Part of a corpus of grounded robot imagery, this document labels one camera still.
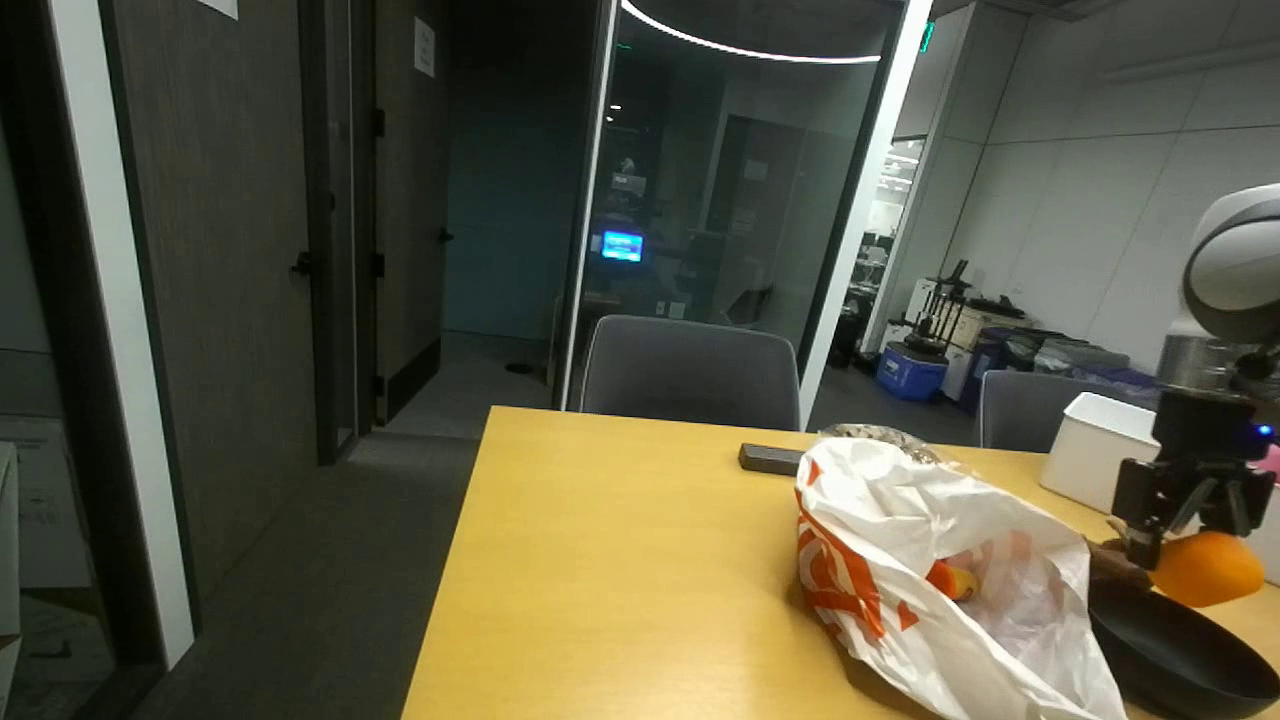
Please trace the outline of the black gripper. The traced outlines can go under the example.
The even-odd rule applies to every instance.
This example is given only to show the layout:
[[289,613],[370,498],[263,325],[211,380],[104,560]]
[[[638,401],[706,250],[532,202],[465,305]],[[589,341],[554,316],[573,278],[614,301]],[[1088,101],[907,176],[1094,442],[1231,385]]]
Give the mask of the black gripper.
[[1150,419],[1155,456],[1122,461],[1113,513],[1133,531],[1180,531],[1187,519],[1248,535],[1273,499],[1258,461],[1276,428],[1235,392],[1166,388]]

